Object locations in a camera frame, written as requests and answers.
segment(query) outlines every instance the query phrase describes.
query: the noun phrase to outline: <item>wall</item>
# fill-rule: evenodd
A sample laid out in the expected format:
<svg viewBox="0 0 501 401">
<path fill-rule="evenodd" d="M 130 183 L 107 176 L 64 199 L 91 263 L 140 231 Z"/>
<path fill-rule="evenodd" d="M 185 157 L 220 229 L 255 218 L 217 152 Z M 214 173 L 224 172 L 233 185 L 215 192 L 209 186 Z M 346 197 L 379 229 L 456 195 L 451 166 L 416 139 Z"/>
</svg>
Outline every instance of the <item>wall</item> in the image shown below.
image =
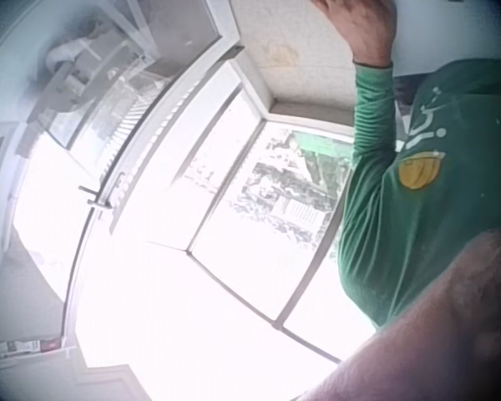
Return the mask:
<svg viewBox="0 0 501 401">
<path fill-rule="evenodd" d="M 396 0 L 396 76 L 464 58 L 501 58 L 501 12 L 491 0 Z"/>
</svg>

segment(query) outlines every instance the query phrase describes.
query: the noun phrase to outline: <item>water stain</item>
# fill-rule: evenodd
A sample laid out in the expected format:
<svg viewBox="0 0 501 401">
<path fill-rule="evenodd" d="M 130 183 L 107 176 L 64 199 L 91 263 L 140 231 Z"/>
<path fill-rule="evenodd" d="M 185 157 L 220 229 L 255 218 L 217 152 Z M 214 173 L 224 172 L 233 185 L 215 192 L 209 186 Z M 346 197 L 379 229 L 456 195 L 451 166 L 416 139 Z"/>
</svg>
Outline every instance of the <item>water stain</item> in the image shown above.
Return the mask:
<svg viewBox="0 0 501 401">
<path fill-rule="evenodd" d="M 261 45 L 261 51 L 271 66 L 293 67 L 299 59 L 299 53 L 284 43 L 269 42 Z"/>
</svg>

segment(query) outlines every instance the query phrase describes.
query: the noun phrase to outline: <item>sleeve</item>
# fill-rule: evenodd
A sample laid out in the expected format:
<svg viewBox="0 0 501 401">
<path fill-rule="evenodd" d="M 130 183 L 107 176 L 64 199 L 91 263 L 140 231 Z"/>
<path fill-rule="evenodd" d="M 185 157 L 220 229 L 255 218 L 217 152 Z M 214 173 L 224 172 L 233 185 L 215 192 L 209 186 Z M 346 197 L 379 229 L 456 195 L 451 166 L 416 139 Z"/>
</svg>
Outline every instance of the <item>sleeve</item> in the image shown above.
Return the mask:
<svg viewBox="0 0 501 401">
<path fill-rule="evenodd" d="M 356 65 L 356 69 L 353 172 L 339 250 L 344 277 L 348 272 L 362 269 L 367 274 L 367 269 L 372 269 L 371 249 L 377 239 L 382 177 L 397 156 L 392 68 Z"/>
<path fill-rule="evenodd" d="M 356 65 L 357 105 L 353 174 L 347 192 L 344 224 L 356 219 L 380 192 L 382 176 L 395 160 L 395 101 L 392 68 Z"/>
</svg>

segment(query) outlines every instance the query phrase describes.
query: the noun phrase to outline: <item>ceiling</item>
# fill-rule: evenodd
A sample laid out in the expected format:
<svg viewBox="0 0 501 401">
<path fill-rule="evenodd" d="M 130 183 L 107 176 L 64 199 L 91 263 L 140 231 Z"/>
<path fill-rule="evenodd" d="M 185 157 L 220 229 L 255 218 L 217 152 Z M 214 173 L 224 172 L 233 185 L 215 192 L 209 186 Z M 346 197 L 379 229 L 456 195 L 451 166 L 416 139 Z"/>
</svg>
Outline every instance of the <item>ceiling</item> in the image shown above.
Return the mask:
<svg viewBox="0 0 501 401">
<path fill-rule="evenodd" d="M 280 100 L 352 109 L 352 54 L 310 0 L 231 0 L 241 40 Z"/>
</svg>

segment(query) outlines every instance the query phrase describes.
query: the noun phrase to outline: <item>yellow logo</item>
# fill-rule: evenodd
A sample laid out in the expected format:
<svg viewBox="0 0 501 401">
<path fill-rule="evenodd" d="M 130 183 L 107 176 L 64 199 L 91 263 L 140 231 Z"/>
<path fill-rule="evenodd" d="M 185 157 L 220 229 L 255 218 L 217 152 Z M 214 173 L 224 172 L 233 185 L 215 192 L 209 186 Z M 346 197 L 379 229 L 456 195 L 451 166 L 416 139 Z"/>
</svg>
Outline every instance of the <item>yellow logo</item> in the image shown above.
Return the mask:
<svg viewBox="0 0 501 401">
<path fill-rule="evenodd" d="M 438 176 L 445 153 L 422 152 L 399 162 L 399 180 L 411 190 L 419 190 Z"/>
</svg>

